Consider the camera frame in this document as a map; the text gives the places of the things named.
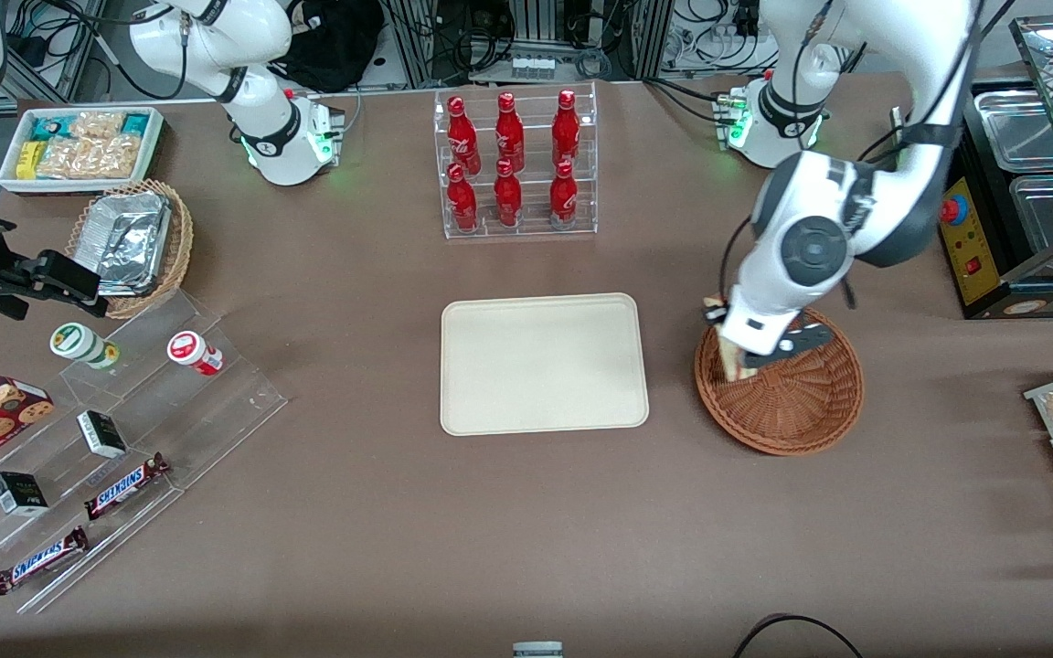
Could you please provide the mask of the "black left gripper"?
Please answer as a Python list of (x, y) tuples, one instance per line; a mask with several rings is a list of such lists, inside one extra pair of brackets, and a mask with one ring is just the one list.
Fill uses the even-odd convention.
[[(729, 306), (727, 304), (707, 305), (706, 324), (723, 324), (728, 312)], [(743, 367), (761, 368), (774, 361), (782, 361), (783, 359), (807, 353), (807, 351), (822, 348), (822, 346), (828, 345), (833, 340), (833, 337), (835, 337), (833, 330), (826, 324), (807, 324), (799, 330), (790, 330), (790, 332), (786, 332), (779, 338), (779, 342), (772, 354), (760, 355), (751, 351), (744, 351)]]

